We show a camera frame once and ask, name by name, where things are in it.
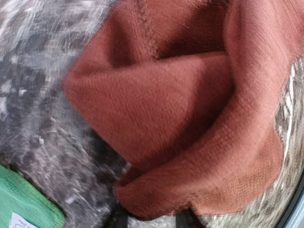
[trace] green fabric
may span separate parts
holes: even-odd
[[[62,228],[63,213],[29,182],[0,165],[0,228],[9,228],[12,213],[37,228]]]

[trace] green cloth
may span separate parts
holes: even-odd
[[[37,228],[62,228],[63,213],[28,181],[0,165],[0,228],[9,228],[12,213]]]

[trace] folded fabric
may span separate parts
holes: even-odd
[[[0,166],[1,228],[62,228],[63,213],[17,173]]]
[[[302,0],[122,0],[67,74],[83,118],[132,164],[114,189],[143,219],[242,210],[278,177],[278,98]]]

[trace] marbled table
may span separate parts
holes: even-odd
[[[67,102],[62,79],[113,0],[0,1],[0,164],[27,178],[66,214],[65,228],[100,228],[126,162]],[[303,67],[293,67],[275,120],[282,174],[243,212],[202,217],[210,228],[271,228],[303,169]],[[131,228],[175,228],[174,217],[129,219]]]

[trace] white label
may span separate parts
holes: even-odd
[[[23,217],[16,213],[12,213],[11,219],[9,222],[9,228],[37,228],[27,222]]]

